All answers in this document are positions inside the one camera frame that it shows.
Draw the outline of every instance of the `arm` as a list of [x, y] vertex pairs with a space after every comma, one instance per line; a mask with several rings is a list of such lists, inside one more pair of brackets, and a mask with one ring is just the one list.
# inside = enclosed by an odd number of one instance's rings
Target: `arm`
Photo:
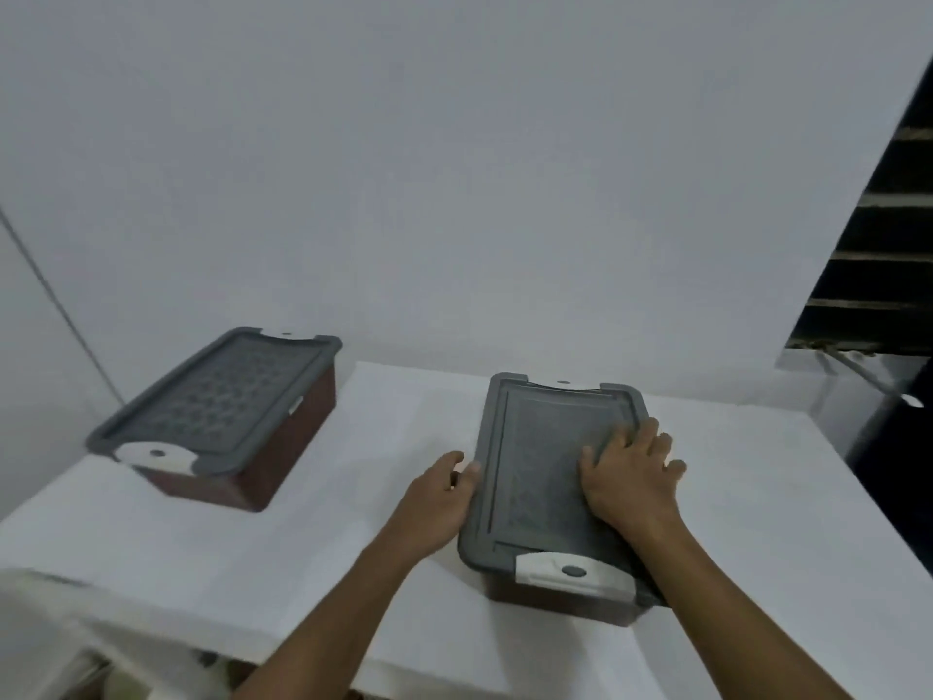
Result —
[[593, 513], [632, 545], [657, 582], [725, 700], [849, 698], [706, 554], [684, 525], [674, 489], [687, 470], [665, 467], [670, 435], [649, 418], [630, 444], [618, 431], [594, 464], [580, 458]]
[[460, 530], [480, 479], [449, 452], [415, 479], [356, 564], [285, 642], [243, 683], [233, 700], [343, 700], [389, 602], [415, 564]]

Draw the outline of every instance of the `storage box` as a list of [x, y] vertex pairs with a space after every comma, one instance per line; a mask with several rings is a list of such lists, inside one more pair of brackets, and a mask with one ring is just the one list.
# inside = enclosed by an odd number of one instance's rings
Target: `storage box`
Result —
[[583, 445], [599, 454], [617, 423], [646, 417], [626, 385], [573, 389], [500, 373], [489, 385], [476, 459], [483, 482], [457, 542], [496, 601], [627, 626], [664, 605], [632, 548], [595, 518], [580, 487]]
[[170, 496], [263, 510], [334, 409], [341, 347], [233, 329], [94, 430], [87, 448]]

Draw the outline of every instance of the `brown container body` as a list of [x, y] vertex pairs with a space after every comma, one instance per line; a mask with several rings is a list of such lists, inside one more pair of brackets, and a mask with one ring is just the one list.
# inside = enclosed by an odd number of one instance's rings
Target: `brown container body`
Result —
[[308, 389], [297, 410], [279, 425], [252, 461], [239, 472], [199, 477], [143, 467], [136, 470], [169, 496], [263, 510], [336, 404], [337, 384], [331, 365]]
[[634, 604], [520, 584], [504, 575], [484, 575], [483, 583], [486, 597], [495, 602], [570, 614], [616, 626], [628, 626], [645, 613], [643, 608]]

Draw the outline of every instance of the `container lid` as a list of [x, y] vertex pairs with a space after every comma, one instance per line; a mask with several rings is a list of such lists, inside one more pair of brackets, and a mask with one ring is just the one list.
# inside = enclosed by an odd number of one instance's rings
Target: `container lid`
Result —
[[[341, 345], [336, 337], [232, 329], [98, 427], [87, 447], [138, 466], [232, 473], [294, 410]], [[173, 458], [181, 463], [170, 464]]]
[[[522, 577], [540, 577], [546, 562], [558, 584], [542, 586], [579, 594], [588, 594], [597, 578], [619, 577], [633, 590], [632, 601], [663, 604], [632, 548], [589, 512], [577, 467], [584, 445], [600, 453], [616, 424], [637, 427], [646, 417], [641, 394], [626, 385], [566, 390], [496, 375], [476, 448], [483, 483], [458, 540], [464, 563], [536, 583]], [[608, 595], [601, 588], [589, 593]]]

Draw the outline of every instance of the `person's left hand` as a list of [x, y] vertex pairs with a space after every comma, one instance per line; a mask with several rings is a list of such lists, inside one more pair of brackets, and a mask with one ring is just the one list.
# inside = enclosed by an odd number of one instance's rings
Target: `person's left hand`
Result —
[[415, 479], [377, 537], [392, 553], [416, 564], [437, 553], [460, 530], [480, 482], [480, 465], [471, 462], [450, 486], [453, 468], [464, 453], [448, 452]]

